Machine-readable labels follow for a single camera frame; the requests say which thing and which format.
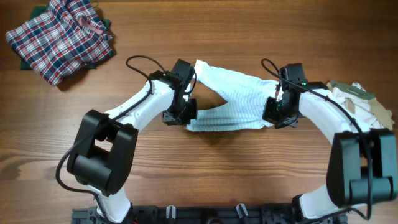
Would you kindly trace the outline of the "beige white crumpled garment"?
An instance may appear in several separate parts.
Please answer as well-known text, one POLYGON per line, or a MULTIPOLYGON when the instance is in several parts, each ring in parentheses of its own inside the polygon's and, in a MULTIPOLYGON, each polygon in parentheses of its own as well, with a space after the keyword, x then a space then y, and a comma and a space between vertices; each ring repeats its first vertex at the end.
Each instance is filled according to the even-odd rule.
POLYGON ((391 110, 387 110, 373 93, 366 91, 358 82, 349 85, 331 80, 326 85, 356 119, 373 129, 393 130, 391 110))

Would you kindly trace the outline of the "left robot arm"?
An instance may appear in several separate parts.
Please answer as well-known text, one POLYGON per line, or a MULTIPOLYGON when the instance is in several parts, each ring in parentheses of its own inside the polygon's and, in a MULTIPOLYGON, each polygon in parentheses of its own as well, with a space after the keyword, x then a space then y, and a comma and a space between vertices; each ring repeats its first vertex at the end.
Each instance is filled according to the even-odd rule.
POLYGON ((185 125, 197 117, 197 103, 189 97, 196 81, 193 68, 156 71, 145 87, 127 102, 100 113, 87 112, 73 146, 62 157, 67 171, 91 194, 92 216, 102 223, 123 223, 132 204, 124 191, 139 133, 158 114, 168 125, 185 125))

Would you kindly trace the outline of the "light blue striped cloth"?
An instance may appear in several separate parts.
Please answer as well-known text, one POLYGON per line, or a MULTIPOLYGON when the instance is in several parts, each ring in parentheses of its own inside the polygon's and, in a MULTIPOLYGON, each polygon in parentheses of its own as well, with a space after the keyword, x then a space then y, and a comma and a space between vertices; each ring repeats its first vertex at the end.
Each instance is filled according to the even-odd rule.
POLYGON ((202 60, 196 61, 194 69, 197 80, 219 94, 226 104, 198 110, 197 118, 186 125, 186 130, 221 132, 272 126, 262 115, 267 99, 275 96, 279 82, 214 67, 202 60))

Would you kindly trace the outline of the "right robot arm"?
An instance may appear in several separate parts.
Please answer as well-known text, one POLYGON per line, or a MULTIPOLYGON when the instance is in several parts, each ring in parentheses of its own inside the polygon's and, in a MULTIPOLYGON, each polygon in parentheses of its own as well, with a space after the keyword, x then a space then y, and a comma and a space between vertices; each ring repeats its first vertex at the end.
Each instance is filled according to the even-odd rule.
POLYGON ((329 140, 326 182, 293 199, 299 222, 319 222, 397 198, 396 137, 355 118, 322 82, 282 85, 282 98, 268 97, 263 119, 276 128, 295 127, 308 118, 329 140))

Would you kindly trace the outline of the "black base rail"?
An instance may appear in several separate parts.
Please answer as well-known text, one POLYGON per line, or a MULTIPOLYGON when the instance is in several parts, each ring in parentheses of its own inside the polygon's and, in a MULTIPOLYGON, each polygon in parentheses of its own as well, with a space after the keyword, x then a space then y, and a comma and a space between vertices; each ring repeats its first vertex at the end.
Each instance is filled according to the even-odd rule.
POLYGON ((168 223, 223 223, 223 224, 283 224, 311 223, 299 217, 290 204, 235 207, 131 207, 122 223, 168 224, 168 223))

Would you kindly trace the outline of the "plaid red blue cloth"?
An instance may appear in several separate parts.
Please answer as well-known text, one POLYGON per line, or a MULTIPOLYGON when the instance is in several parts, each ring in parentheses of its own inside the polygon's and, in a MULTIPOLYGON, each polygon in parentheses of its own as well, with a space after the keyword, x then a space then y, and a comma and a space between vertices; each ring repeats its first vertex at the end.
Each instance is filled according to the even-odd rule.
POLYGON ((6 32, 12 50, 52 86, 112 57, 111 39, 89 0, 51 0, 45 12, 6 32))

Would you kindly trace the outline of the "dark green folded cloth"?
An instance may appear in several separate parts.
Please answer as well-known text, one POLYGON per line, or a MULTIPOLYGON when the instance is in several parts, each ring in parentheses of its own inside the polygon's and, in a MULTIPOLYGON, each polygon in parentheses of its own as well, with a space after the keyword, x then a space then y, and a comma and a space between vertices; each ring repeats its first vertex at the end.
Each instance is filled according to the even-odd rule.
MULTIPOLYGON (((46 6, 36 6, 34 7, 34 9, 31 12, 30 18, 33 19, 37 16, 39 16, 40 14, 44 13, 47 10, 46 6)), ((105 19, 102 15, 101 15, 101 10, 100 9, 95 9, 95 11, 98 13, 98 15, 101 18, 102 23, 104 24, 104 26, 106 27, 107 30, 110 30, 111 27, 111 21, 109 19, 105 19)), ((28 63, 26 63, 23 59, 21 60, 20 63, 20 70, 31 70, 32 68, 30 67, 30 65, 28 63)), ((81 68, 82 70, 91 70, 91 69, 96 69, 96 64, 89 64, 89 65, 85 65, 81 68)))

